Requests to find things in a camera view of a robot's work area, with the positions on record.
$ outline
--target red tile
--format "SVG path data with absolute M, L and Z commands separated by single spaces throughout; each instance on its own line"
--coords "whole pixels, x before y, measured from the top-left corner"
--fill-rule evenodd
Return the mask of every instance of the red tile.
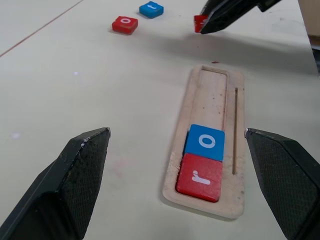
M 175 189 L 178 193 L 216 203 L 220 198 L 222 162 L 187 153 Z
M 119 16 L 113 23 L 112 29 L 115 32 L 122 34 L 132 34 L 136 28 L 138 27 L 138 19 L 127 17 L 127 16 Z
M 194 16 L 194 28 L 196 33 L 200 33 L 202 27 L 204 26 L 205 21 L 207 20 L 208 15 L 197 15 Z

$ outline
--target wooden block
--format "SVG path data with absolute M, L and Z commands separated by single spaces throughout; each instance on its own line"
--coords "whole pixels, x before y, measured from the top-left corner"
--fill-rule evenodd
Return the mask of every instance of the wooden block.
M 138 27 L 138 19 L 127 17 L 127 16 L 119 16 L 112 23 L 112 30 L 122 34 L 131 35 L 136 28 Z
M 194 16 L 194 31 L 200 33 L 205 21 L 208 19 L 208 15 L 196 15 Z
M 139 7 L 139 12 L 150 19 L 154 19 L 164 14 L 164 7 L 153 1 L 149 1 L 145 5 Z
M 192 124 L 222 130 L 225 133 L 221 193 L 218 202 L 210 202 L 176 191 L 187 132 Z M 244 185 L 244 78 L 241 74 L 211 66 L 198 66 L 191 74 L 182 103 L 163 195 L 169 201 L 225 218 L 243 214 Z
M 192 124 L 186 140 L 185 154 L 194 154 L 221 161 L 224 158 L 225 133 L 221 130 Z
M 221 192 L 222 162 L 187 153 L 183 156 L 175 189 L 216 203 Z

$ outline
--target white table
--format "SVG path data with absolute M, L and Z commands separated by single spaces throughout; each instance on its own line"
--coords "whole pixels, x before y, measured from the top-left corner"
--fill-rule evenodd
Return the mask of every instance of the white table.
M 0 55 L 80 0 L 0 0 Z
M 0 223 L 68 140 L 110 127 L 87 240 L 285 240 L 246 151 L 243 216 L 224 221 L 161 193 L 189 73 L 219 61 L 246 77 L 245 125 L 299 141 L 319 159 L 320 81 L 297 1 L 254 9 L 221 33 L 193 33 L 205 0 L 85 0 L 0 58 Z M 131 36 L 110 31 L 139 19 Z

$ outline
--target red line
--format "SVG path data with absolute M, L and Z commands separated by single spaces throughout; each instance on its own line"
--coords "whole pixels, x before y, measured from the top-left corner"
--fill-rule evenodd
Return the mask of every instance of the red line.
M 71 9 L 73 9 L 75 6 L 77 6 L 79 3 L 83 2 L 84 0 L 81 0 L 79 2 L 77 2 L 75 5 L 73 5 L 72 7 L 68 8 L 67 10 L 65 10 L 63 13 L 61 13 L 60 15 L 56 16 L 54 19 L 52 19 L 51 21 L 47 22 L 45 25 L 43 25 L 42 27 L 40 27 L 38 30 L 34 31 L 33 33 L 31 33 L 30 35 L 26 36 L 24 39 L 22 39 L 21 41 L 19 41 L 18 43 L 16 43 L 15 45 L 13 45 L 12 47 L 10 47 L 8 50 L 6 50 L 5 52 L 0 54 L 0 58 L 3 57 L 5 54 L 7 54 L 8 52 L 10 52 L 12 49 L 14 49 L 15 47 L 19 46 L 20 44 L 22 44 L 25 40 L 27 40 L 28 38 L 32 37 L 33 35 L 35 35 L 37 32 L 39 32 L 40 30 L 44 29 L 46 26 L 48 26 L 50 23 L 52 23 L 53 21 L 57 20 L 58 18 L 60 18 L 63 14 L 67 13 L 68 11 L 70 11 Z

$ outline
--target blue block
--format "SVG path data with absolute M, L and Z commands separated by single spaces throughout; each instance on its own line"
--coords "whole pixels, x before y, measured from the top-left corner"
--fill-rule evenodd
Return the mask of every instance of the blue block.
M 186 140 L 185 154 L 194 154 L 222 162 L 225 132 L 192 124 Z
M 146 17 L 153 19 L 164 13 L 164 7 L 153 1 L 150 1 L 145 5 L 142 5 L 141 7 L 139 7 L 139 12 L 142 15 L 145 15 Z

